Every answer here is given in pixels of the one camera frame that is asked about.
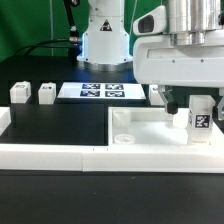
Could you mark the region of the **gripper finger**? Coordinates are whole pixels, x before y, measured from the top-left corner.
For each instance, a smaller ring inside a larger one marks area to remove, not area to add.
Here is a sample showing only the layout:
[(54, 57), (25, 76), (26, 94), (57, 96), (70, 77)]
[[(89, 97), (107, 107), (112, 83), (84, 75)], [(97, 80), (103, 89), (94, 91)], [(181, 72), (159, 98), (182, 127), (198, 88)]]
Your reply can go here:
[(218, 105), (213, 108), (213, 117), (224, 120), (224, 96), (220, 99)]

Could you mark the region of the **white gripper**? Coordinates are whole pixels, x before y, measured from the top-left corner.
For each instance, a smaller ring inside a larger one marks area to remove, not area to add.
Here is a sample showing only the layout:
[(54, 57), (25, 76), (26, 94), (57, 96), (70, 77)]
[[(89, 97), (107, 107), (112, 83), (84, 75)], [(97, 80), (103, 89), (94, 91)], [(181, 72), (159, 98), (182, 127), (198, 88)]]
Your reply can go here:
[(178, 113), (169, 86), (224, 88), (224, 23), (219, 4), (163, 4), (137, 19), (134, 77), (158, 85), (168, 114)]

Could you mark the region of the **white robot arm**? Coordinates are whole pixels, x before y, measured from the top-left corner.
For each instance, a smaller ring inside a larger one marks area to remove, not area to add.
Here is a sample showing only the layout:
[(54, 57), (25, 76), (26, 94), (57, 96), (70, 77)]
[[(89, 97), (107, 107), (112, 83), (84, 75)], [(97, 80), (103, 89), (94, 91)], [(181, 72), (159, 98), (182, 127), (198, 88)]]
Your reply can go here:
[(79, 63), (113, 71), (133, 64), (141, 84), (217, 88), (213, 108), (224, 120), (224, 13), (221, 0), (161, 0), (132, 24), (138, 37), (129, 45), (124, 30), (125, 0), (88, 0), (89, 24), (82, 36)]

